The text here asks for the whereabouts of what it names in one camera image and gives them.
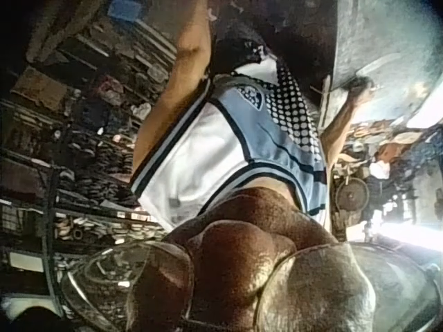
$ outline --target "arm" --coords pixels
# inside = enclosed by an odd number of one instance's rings
[[[193,0],[190,18],[177,42],[177,58],[168,84],[138,132],[134,148],[134,171],[192,101],[209,65],[210,46],[207,0]]]
[[[350,89],[345,104],[322,133],[320,140],[326,157],[328,175],[345,145],[355,113],[372,99],[372,94],[372,81],[369,79],[364,82],[364,85]]]

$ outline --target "hand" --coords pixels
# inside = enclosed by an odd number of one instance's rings
[[[349,86],[347,102],[359,107],[374,97],[374,82],[368,77],[358,77]]]

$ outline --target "glass surface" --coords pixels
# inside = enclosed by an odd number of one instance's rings
[[[167,243],[105,250],[70,271],[62,289],[73,309],[92,324],[124,331],[128,297],[139,277],[143,283],[137,291],[144,294],[139,304],[152,312],[147,319],[152,326],[162,320],[178,326],[186,319],[192,262]],[[302,250],[277,266],[259,300],[255,325],[258,331],[330,331],[337,326],[418,331],[439,316],[441,307],[435,283],[413,261],[378,246],[340,243]]]

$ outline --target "navy stripe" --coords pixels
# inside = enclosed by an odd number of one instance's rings
[[[307,213],[309,216],[315,216],[318,213],[320,213],[320,211],[323,211],[323,210],[326,210],[326,204],[322,204],[319,207],[316,207],[315,209],[308,211]]]
[[[213,104],[215,107],[217,107],[219,109],[220,113],[224,116],[224,118],[226,119],[230,128],[233,130],[235,136],[237,136],[237,139],[239,140],[240,145],[242,146],[244,160],[249,161],[251,159],[251,153],[248,148],[248,143],[246,143],[246,139],[243,136],[242,131],[238,127],[237,123],[235,123],[234,119],[230,116],[226,107],[219,100],[214,99],[214,98],[209,99],[208,102]]]
[[[309,173],[312,174],[312,176],[314,177],[314,181],[315,182],[320,182],[324,185],[326,185],[326,168],[323,171],[314,171],[314,168],[311,165],[305,165],[300,163],[300,161],[298,161],[298,159],[296,157],[294,157],[289,150],[284,147],[283,145],[279,145],[273,138],[271,133],[269,133],[261,124],[259,124],[260,128],[269,136],[269,138],[271,139],[272,143],[279,149],[285,151],[288,154],[288,157],[294,161],[298,167],[300,168],[300,171],[305,172],[305,173]]]
[[[233,181],[235,181],[236,178],[239,178],[240,176],[244,175],[245,173],[247,173],[247,172],[249,172],[249,171],[251,171],[253,169],[261,168],[261,167],[269,167],[271,169],[275,169],[275,170],[277,170],[279,172],[282,172],[282,173],[286,174],[288,177],[292,178],[292,180],[298,186],[298,189],[300,190],[300,193],[302,194],[302,197],[298,197],[298,199],[302,199],[301,203],[303,204],[303,206],[307,207],[307,199],[306,199],[305,193],[302,191],[300,183],[297,181],[297,179],[295,178],[295,176],[291,172],[289,172],[289,171],[287,171],[287,170],[285,170],[285,169],[283,169],[281,167],[278,167],[276,165],[272,165],[272,164],[268,164],[268,163],[263,163],[263,162],[258,162],[258,163],[251,163],[251,164],[247,165],[246,167],[243,167],[242,169],[239,169],[233,175],[231,175],[229,177],[229,179],[226,180],[223,183],[223,185],[221,185],[215,191],[215,193],[206,201],[205,205],[203,205],[203,207],[200,209],[199,215],[204,213],[208,209],[208,207],[212,204],[212,202],[215,200],[215,198],[217,198],[220,195],[220,193],[223,192],[223,190],[228,185],[230,185]],[[237,185],[237,187],[241,187],[241,186],[247,184],[248,182],[252,181],[254,178],[258,178],[258,177],[261,177],[261,176],[266,176],[266,177],[269,177],[269,178],[274,178],[276,180],[283,181],[283,182],[287,183],[287,179],[286,178],[283,178],[281,176],[278,176],[278,175],[275,175],[275,174],[272,174],[272,173],[268,173],[268,172],[260,172],[260,173],[257,173],[257,174],[254,174],[254,175],[250,176],[245,181],[242,181],[240,184]]]
[[[201,83],[201,86],[199,87],[199,94],[198,96],[200,96],[202,93],[204,93],[204,89],[206,87],[206,85],[204,85],[205,82]],[[154,154],[161,148],[161,145],[164,143],[165,139],[167,137],[169,137],[172,133],[172,131],[175,129],[175,127],[177,126],[177,124],[180,122],[180,119],[189,111],[189,107],[185,107],[183,109],[183,111],[180,113],[179,116],[176,117],[175,121],[168,127],[168,129],[166,130],[165,135],[162,137],[162,139],[160,139],[152,148],[152,150],[146,155],[145,159],[143,159],[143,162],[137,167],[137,169],[135,170],[135,172],[132,174],[131,180],[129,182],[129,187],[132,187],[132,185],[134,184],[134,181],[140,176],[141,172],[145,169],[146,164],[149,163],[149,161],[151,160],[151,158],[154,156]]]
[[[149,171],[146,173],[146,175],[143,177],[143,179],[140,181],[140,184],[138,185],[138,187],[134,191],[134,194],[137,197],[141,197],[141,194],[143,193],[143,191],[147,187],[147,184],[151,180],[151,177],[154,175],[154,173],[159,168],[161,163],[166,159],[166,157],[171,152],[171,150],[174,148],[174,146],[177,144],[177,142],[182,137],[182,135],[186,132],[186,130],[188,130],[188,128],[192,124],[192,122],[194,122],[194,120],[200,114],[200,111],[204,107],[205,104],[206,104],[206,101],[203,100],[200,105],[197,105],[195,110],[189,115],[189,118],[186,119],[186,121],[183,123],[183,126],[177,131],[177,134],[171,139],[169,145],[163,150],[161,155],[154,161],[154,163],[152,164],[152,167],[149,169]],[[146,157],[146,159],[145,159],[146,162],[150,159],[150,157],[152,157],[153,152],[155,152],[157,149],[160,148],[162,142],[163,141],[159,142],[160,144],[158,144],[156,146],[156,149],[151,151],[150,155],[148,157]]]

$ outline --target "wall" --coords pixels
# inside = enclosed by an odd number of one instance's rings
[[[435,215],[435,191],[443,188],[443,178],[437,161],[430,162],[421,168],[413,181],[415,196],[415,209],[417,223],[436,223]]]

